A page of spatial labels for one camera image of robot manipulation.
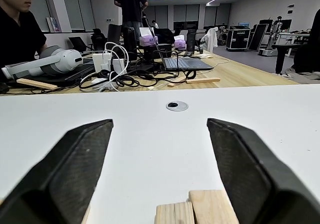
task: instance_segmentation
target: white jacket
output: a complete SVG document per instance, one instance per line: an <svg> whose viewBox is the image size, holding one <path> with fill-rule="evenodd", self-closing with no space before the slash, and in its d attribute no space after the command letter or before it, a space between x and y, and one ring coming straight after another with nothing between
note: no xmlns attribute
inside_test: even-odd
<svg viewBox="0 0 320 224"><path fill-rule="evenodd" d="M201 39L201 42L205 41L203 44L204 50L209 51L211 53L214 52L215 47L218 47L218 41L217 41L217 32L218 27L209 29L208 33L203 36Z"/></svg>

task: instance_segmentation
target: black shirt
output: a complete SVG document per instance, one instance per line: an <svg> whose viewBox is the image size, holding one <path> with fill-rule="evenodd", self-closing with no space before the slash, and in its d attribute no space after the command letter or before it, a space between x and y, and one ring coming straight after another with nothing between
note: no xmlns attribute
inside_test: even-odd
<svg viewBox="0 0 320 224"><path fill-rule="evenodd" d="M138 21L141 22L141 6L147 0L115 0L121 4L122 20L125 21Z"/></svg>
<svg viewBox="0 0 320 224"><path fill-rule="evenodd" d="M35 53L47 38L42 33L34 15L20 12L20 26L0 7L0 69L9 64L35 60Z"/></svg>

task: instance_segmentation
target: window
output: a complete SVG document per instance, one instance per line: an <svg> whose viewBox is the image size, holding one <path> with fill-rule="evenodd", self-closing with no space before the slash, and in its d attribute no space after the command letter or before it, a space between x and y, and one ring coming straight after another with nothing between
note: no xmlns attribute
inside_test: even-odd
<svg viewBox="0 0 320 224"><path fill-rule="evenodd" d="M199 20L199 4L188 4L186 6L186 21Z"/></svg>
<svg viewBox="0 0 320 224"><path fill-rule="evenodd" d="M50 32L46 19L50 17L50 12L46 1L47 0L33 0L30 10L34 14L40 29L43 32Z"/></svg>
<svg viewBox="0 0 320 224"><path fill-rule="evenodd" d="M155 17L155 20L159 25L159 28L168 28L168 6L156 6Z"/></svg>
<svg viewBox="0 0 320 224"><path fill-rule="evenodd" d="M216 25L225 24L228 25L229 22L229 15L230 15L230 3L222 3L220 6L218 6L218 10L216 12Z"/></svg>
<svg viewBox="0 0 320 224"><path fill-rule="evenodd" d="M214 26L216 23L216 13L217 13L217 7L215 6L207 6L205 7L205 14L204 14L204 26Z"/></svg>
<svg viewBox="0 0 320 224"><path fill-rule="evenodd" d="M198 21L199 4L174 5L173 21Z"/></svg>
<svg viewBox="0 0 320 224"><path fill-rule="evenodd" d="M64 0L71 29L92 31L95 28L90 0Z"/></svg>
<svg viewBox="0 0 320 224"><path fill-rule="evenodd" d="M185 21L186 20L186 5L174 5L173 6L173 21L178 22L178 21Z"/></svg>

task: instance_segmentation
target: white table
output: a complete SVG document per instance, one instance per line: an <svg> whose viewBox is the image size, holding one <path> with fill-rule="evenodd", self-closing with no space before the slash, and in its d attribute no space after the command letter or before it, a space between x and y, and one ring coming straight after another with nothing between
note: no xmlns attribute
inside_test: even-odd
<svg viewBox="0 0 320 224"><path fill-rule="evenodd" d="M255 130L320 200L320 85L0 97L0 197L66 130L112 118L89 224L153 224L156 206L222 189L208 117ZM189 104L185 112L165 108Z"/></svg>
<svg viewBox="0 0 320 224"><path fill-rule="evenodd" d="M292 38L293 41L294 41L297 37L309 37L309 36L310 36L309 33L281 32L281 33L279 33L279 37L278 37L278 39L276 41L276 44L280 44L282 39ZM286 54L287 57L290 57L291 51L292 51L292 48L290 48L288 54Z"/></svg>

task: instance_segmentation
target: laptop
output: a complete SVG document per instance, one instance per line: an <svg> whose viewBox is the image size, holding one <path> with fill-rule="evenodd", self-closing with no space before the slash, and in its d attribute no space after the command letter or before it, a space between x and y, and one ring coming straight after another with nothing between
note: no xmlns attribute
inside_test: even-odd
<svg viewBox="0 0 320 224"><path fill-rule="evenodd" d="M159 44L156 41L155 34L151 27L149 26L151 34L155 40L155 46L159 51L160 58L162 63L167 71L198 71L198 70L211 70L213 69L212 66L207 65L203 61L195 58L164 58L163 54L160 52Z"/></svg>

